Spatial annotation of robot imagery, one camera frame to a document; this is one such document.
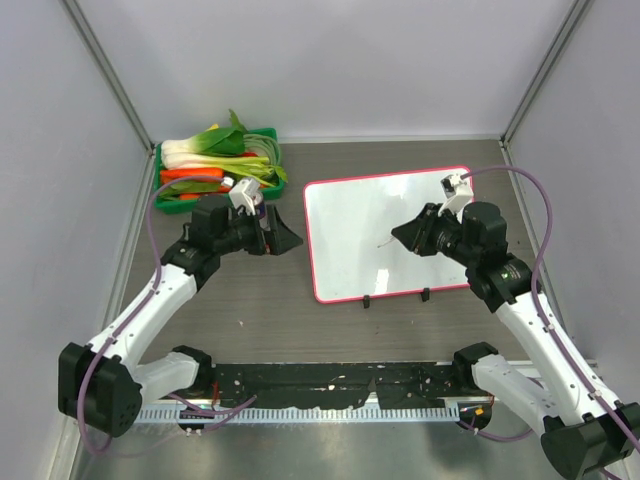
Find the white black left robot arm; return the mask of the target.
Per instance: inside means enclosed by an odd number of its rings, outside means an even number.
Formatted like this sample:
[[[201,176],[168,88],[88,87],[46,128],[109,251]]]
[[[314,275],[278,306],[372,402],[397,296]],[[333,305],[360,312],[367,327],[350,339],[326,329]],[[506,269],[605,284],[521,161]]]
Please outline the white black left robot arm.
[[[217,195],[201,198],[178,241],[149,283],[86,345],[68,344],[58,360],[58,408],[86,434],[126,433],[141,408],[169,394],[205,397],[213,385],[210,355],[187,346],[143,365],[140,360],[171,317],[220,268],[227,254],[282,255],[301,246],[273,205],[236,207]]]

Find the white marker with pink cap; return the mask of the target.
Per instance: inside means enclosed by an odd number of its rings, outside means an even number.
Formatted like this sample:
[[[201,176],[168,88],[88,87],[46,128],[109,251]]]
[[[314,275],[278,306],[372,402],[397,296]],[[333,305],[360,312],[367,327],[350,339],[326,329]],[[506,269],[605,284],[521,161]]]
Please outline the white marker with pink cap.
[[[389,237],[388,239],[386,239],[385,241],[383,241],[381,244],[379,244],[377,246],[377,248],[383,248],[385,246],[391,245],[392,243],[396,242],[396,238],[394,237]]]

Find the pink framed whiteboard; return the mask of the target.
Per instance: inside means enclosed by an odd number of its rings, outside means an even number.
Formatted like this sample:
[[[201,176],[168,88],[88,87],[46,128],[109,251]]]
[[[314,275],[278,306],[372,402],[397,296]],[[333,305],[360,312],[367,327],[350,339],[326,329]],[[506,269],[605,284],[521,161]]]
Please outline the pink framed whiteboard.
[[[308,183],[303,189],[314,296],[322,304],[466,288],[465,269],[438,254],[420,257],[392,237],[428,202],[446,200],[441,180],[466,166]]]

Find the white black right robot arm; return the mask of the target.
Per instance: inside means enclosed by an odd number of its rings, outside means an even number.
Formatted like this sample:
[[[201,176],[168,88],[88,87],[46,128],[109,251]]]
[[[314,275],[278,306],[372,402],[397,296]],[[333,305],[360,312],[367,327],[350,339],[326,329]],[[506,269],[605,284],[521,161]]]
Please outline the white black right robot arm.
[[[638,403],[623,403],[575,348],[528,265],[509,252],[497,206],[475,202],[454,214],[428,203],[391,234],[416,255],[442,254],[462,265],[471,291],[515,336],[541,380],[533,382],[481,342],[454,355],[457,391],[496,396],[538,436],[565,479],[580,479],[638,449]]]

